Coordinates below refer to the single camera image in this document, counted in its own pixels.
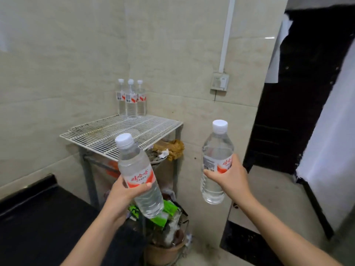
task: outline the brown pot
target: brown pot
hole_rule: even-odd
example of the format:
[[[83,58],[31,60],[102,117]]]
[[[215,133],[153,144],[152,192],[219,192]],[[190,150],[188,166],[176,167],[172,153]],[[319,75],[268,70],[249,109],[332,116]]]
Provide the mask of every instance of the brown pot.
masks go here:
[[[176,259],[177,254],[184,245],[185,241],[171,248],[157,247],[150,244],[146,248],[147,262],[153,266],[164,266],[169,264]]]

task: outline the bottle label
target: bottle label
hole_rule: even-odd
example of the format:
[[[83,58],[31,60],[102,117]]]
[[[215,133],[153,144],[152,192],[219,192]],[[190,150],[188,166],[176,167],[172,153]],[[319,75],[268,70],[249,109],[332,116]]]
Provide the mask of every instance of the bottle label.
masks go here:
[[[225,173],[232,166],[232,156],[225,160],[216,160],[214,158],[203,156],[203,168],[212,172]]]
[[[121,101],[122,100],[122,94],[120,91],[116,91],[116,98],[118,101]]]
[[[147,96],[145,94],[140,94],[139,95],[139,102],[144,102],[147,99]]]
[[[149,164],[146,168],[131,176],[123,177],[129,188],[134,188],[143,183],[154,183],[155,174],[152,166]]]
[[[126,94],[126,102],[136,103],[138,96],[136,94]]]

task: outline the hand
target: hand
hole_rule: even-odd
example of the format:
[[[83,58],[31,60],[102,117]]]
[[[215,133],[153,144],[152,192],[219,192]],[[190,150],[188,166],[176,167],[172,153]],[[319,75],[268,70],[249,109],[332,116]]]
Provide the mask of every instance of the hand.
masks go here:
[[[130,202],[151,187],[152,183],[144,183],[135,188],[126,188],[123,177],[120,176],[113,184],[100,215],[105,219],[111,219],[118,229],[126,220]]]
[[[232,166],[225,173],[220,174],[206,169],[203,173],[219,184],[238,206],[242,206],[243,202],[253,197],[248,184],[248,174],[236,154],[232,155]]]

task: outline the wall switch plate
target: wall switch plate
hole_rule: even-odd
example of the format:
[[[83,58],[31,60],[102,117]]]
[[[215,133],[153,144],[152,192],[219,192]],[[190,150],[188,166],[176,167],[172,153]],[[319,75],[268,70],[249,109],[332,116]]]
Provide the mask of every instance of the wall switch plate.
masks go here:
[[[228,80],[229,80],[228,74],[213,73],[211,89],[227,91]]]

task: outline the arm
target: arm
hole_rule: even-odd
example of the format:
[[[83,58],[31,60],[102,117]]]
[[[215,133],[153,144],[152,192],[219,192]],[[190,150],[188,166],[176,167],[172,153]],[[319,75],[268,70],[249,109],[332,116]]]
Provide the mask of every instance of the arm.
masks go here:
[[[125,188],[123,178],[113,184],[107,201],[98,217],[80,238],[61,266],[99,266],[117,229],[124,223],[127,207],[136,196],[146,192],[152,184]]]
[[[217,182],[260,231],[283,264],[288,266],[339,266],[336,260],[292,231],[262,206],[251,194],[247,172],[236,154],[232,167],[224,174],[203,173]]]

